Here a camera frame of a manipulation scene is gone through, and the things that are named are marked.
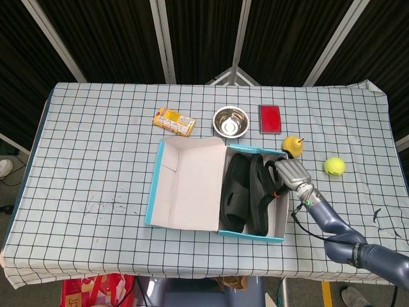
yellow pear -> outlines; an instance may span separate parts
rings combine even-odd
[[[303,140],[296,136],[289,136],[284,140],[282,149],[288,150],[294,157],[298,157],[302,153]]]

red card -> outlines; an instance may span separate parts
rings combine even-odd
[[[259,106],[260,132],[281,133],[280,109],[278,106]]]

person's foot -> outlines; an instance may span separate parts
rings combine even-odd
[[[10,174],[12,169],[13,169],[12,161],[7,160],[7,159],[1,160],[0,161],[0,179],[4,178],[8,174]]]
[[[372,306],[359,291],[353,287],[347,287],[341,291],[344,304],[348,307],[370,307]]]

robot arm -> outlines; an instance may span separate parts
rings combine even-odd
[[[367,269],[409,291],[409,257],[377,244],[346,224],[311,183],[311,176],[296,159],[275,162],[280,178],[297,192],[318,226],[335,234],[324,241],[325,253],[334,262]]]

open shoe box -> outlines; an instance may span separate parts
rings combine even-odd
[[[247,222],[243,233],[226,230],[219,219],[224,175],[235,153],[247,157],[260,153],[267,160],[287,158],[286,153],[243,145],[226,146],[221,138],[164,138],[159,143],[153,170],[145,223],[182,230],[215,231],[243,239],[282,242],[286,230],[289,194],[268,206],[268,234],[253,235]]]

